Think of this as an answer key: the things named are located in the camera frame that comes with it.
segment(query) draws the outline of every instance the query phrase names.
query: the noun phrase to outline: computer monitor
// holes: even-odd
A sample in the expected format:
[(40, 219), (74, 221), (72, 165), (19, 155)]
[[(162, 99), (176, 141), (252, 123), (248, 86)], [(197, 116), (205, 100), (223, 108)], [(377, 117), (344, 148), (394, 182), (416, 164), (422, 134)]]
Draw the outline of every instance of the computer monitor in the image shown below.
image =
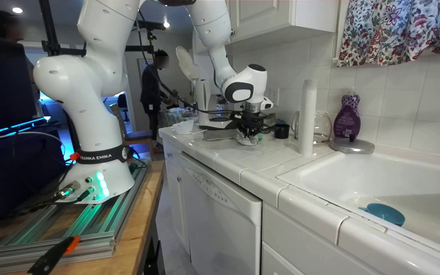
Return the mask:
[(0, 129), (36, 115), (23, 45), (0, 39)]

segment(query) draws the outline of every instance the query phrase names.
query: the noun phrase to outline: framed picture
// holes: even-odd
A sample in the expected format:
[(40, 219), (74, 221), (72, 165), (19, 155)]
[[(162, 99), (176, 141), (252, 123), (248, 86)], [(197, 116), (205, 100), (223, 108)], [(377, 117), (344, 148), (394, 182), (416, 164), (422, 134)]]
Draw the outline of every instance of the framed picture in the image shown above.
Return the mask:
[(142, 73), (144, 73), (145, 67), (147, 67), (147, 63), (145, 62), (145, 59), (137, 58), (137, 65), (138, 65), (138, 71), (140, 77), (140, 85), (142, 86)]

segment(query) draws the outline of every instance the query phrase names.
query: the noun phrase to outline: purple soap bottle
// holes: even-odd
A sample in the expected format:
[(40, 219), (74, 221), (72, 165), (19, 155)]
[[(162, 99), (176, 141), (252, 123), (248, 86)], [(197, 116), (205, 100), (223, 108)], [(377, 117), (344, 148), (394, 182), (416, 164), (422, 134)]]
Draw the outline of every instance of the purple soap bottle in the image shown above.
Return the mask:
[(349, 135), (358, 136), (361, 129), (358, 104), (361, 97), (355, 92), (348, 92), (342, 96), (342, 108), (335, 117), (334, 136), (347, 138)]

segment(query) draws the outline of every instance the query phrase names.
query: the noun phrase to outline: dishwasher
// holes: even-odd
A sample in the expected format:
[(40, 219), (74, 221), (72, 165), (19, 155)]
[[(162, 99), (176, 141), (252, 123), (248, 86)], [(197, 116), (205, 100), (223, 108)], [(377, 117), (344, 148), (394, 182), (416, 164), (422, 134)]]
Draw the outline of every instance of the dishwasher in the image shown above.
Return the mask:
[(191, 263), (199, 275), (259, 275), (262, 201), (181, 154)]

